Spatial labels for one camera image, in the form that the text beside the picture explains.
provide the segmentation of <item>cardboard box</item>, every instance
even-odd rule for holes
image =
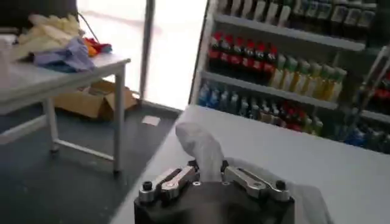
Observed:
[[[137,104],[128,88],[124,91],[124,108]],[[73,113],[90,118],[112,119],[115,110],[115,84],[100,80],[86,88],[64,93],[54,98],[54,105]]]

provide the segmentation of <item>blue cloth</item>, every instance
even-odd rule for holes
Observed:
[[[88,48],[80,37],[73,38],[63,49],[34,53],[34,64],[60,72],[89,71],[95,68]]]

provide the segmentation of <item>yellow drink bottle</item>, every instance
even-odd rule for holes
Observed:
[[[276,67],[275,72],[269,81],[269,86],[274,87],[274,88],[279,88],[280,82],[282,81],[282,78],[283,78],[283,69],[285,67],[285,64],[286,64],[286,57],[283,56],[282,54],[279,54],[277,67]]]
[[[289,91],[292,79],[294,78],[294,72],[297,69],[298,61],[293,57],[288,57],[287,65],[285,68],[284,76],[282,81],[280,82],[280,89]]]
[[[301,94],[303,87],[305,86],[306,79],[309,76],[309,69],[310,64],[302,60],[300,62],[300,73],[297,73],[296,75],[296,82],[294,83],[294,86],[292,87],[292,91],[297,94]]]
[[[314,97],[314,91],[316,90],[317,81],[321,73],[322,66],[318,63],[310,63],[309,76],[306,79],[305,86],[303,87],[302,94],[309,97]]]

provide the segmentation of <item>white countertop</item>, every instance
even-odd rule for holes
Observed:
[[[32,63],[12,63],[8,75],[0,74],[0,102],[76,82],[97,72],[109,71],[115,66],[126,64],[130,59],[115,54],[100,54],[92,58],[92,61],[96,66],[93,71],[79,73],[56,72]]]
[[[318,187],[335,223],[390,223],[390,156],[231,114],[189,106],[177,121],[205,127],[226,157],[245,159],[299,184]],[[133,223],[133,200],[144,180],[191,159],[169,132],[112,220]]]

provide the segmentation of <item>red soda bottle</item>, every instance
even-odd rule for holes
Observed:
[[[261,84],[263,82],[263,67],[264,67],[264,52],[265,46],[262,42],[257,45],[254,55],[253,76],[255,83]]]
[[[221,32],[215,32],[210,39],[210,44],[208,47],[208,69],[213,72],[218,72],[219,67],[221,66]]]
[[[241,78],[248,79],[252,73],[252,67],[254,62],[254,54],[255,54],[255,43],[252,40],[248,40],[246,43],[246,47],[244,47],[243,53],[243,73]]]
[[[230,64],[235,75],[239,76],[242,71],[243,61],[243,39],[238,37],[233,45],[232,53],[230,54]]]
[[[262,85],[267,85],[272,75],[275,73],[276,55],[276,47],[272,44],[269,44],[269,50],[264,59],[263,81],[261,83]]]
[[[230,57],[233,47],[233,36],[227,35],[221,42],[221,70],[225,74],[230,74]]]

